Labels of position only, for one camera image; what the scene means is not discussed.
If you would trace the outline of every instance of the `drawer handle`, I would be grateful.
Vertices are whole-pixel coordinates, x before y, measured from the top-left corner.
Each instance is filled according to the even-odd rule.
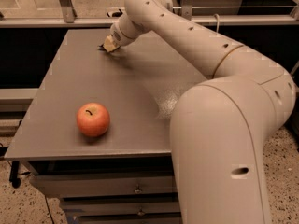
[[[139,184],[137,184],[136,189],[134,190],[135,194],[141,194],[142,193],[142,189],[140,189]]]
[[[144,215],[146,215],[146,213],[144,211],[142,211],[142,208],[140,208],[139,212],[137,212],[137,214],[142,217]]]

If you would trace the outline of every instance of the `black cable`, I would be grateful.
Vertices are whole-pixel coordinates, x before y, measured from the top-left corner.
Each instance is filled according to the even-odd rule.
[[[49,204],[48,204],[48,200],[47,200],[46,196],[45,196],[45,201],[46,201],[46,206],[47,206],[48,213],[49,213],[49,216],[50,216],[50,220],[52,221],[52,224],[55,224],[54,220],[53,220],[53,217],[52,217],[52,214],[50,213]]]

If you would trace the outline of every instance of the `gray tabletop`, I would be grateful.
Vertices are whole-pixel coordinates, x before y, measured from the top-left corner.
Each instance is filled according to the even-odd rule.
[[[107,54],[108,29],[69,30],[7,151],[8,160],[170,154],[169,120],[180,95],[204,77],[155,33]],[[110,113],[106,134],[76,125],[89,102]]]

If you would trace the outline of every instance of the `cable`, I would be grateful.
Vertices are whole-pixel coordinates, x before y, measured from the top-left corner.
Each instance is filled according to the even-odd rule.
[[[216,33],[217,33],[219,31],[220,16],[216,13],[214,14],[214,17],[217,20],[217,26],[216,26]]]
[[[50,220],[52,221],[52,224],[55,224],[55,222],[53,220],[53,217],[52,217],[52,214],[50,213],[49,204],[48,204],[48,200],[47,200],[46,196],[45,196],[45,201],[46,201],[46,206],[47,206],[48,213],[49,213],[49,216],[50,216]]]

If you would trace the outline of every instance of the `apple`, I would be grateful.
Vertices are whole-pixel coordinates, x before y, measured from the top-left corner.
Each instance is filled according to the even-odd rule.
[[[110,124],[107,109],[98,103],[87,103],[77,112],[77,125],[80,131],[89,137],[104,134]]]

